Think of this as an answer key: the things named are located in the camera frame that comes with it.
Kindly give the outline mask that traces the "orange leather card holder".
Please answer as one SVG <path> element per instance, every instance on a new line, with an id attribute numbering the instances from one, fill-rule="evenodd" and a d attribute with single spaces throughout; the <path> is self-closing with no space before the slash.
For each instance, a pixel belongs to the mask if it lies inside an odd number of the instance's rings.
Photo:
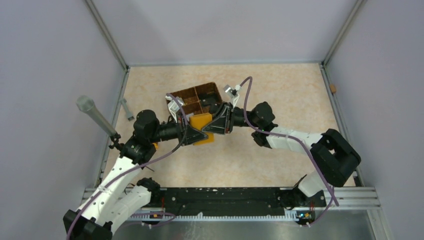
<path id="1" fill-rule="evenodd" d="M 210 113 L 202 113 L 202 114 L 196 114 L 189 117 L 190 125 L 195 128 L 196 130 L 201 130 L 203 127 L 205 127 L 209 122 L 213 120 L 213 117 Z M 213 133 L 206 133 L 207 139 L 200 140 L 198 142 L 193 143 L 194 146 L 209 144 L 214 142 L 214 134 Z"/>

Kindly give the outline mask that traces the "brown wicker divided basket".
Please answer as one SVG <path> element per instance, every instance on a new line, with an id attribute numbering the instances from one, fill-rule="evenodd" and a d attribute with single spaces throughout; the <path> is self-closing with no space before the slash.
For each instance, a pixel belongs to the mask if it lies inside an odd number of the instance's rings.
<path id="1" fill-rule="evenodd" d="M 210 108 L 217 108 L 223 103 L 220 91 L 215 82 L 192 86 L 170 93 L 183 102 L 183 109 L 187 115 L 205 114 Z"/>

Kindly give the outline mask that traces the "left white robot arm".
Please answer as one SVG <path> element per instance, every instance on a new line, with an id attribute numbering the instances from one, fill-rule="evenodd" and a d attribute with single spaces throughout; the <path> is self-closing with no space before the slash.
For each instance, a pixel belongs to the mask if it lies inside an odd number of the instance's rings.
<path id="1" fill-rule="evenodd" d="M 189 124 L 182 102 L 167 94 L 180 110 L 174 121 L 160 123 L 152 110 L 136 116 L 134 132 L 126 143 L 97 109 L 94 100 L 81 95 L 76 100 L 78 109 L 87 114 L 110 137 L 111 149 L 119 156 L 115 164 L 92 195 L 76 210 L 68 210 L 63 217 L 68 240 L 110 240 L 118 228 L 141 207 L 154 207 L 160 193 L 153 180 L 143 180 L 121 198 L 131 180 L 150 164 L 163 160 L 182 146 L 207 140 L 208 135 Z"/>

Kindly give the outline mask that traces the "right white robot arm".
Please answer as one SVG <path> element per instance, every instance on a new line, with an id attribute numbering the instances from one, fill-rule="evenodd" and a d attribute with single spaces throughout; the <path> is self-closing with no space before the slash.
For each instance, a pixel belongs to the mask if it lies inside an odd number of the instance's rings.
<path id="1" fill-rule="evenodd" d="M 340 132 L 329 128 L 324 133 L 311 133 L 278 126 L 266 101 L 251 111 L 236 107 L 241 89 L 241 85 L 225 86 L 231 101 L 211 107 L 212 120 L 201 128 L 202 132 L 225 135 L 234 127 L 251 127 L 253 140 L 260 147 L 306 154 L 315 170 L 295 186 L 293 200 L 299 206 L 307 206 L 321 190 L 345 185 L 362 160 Z"/>

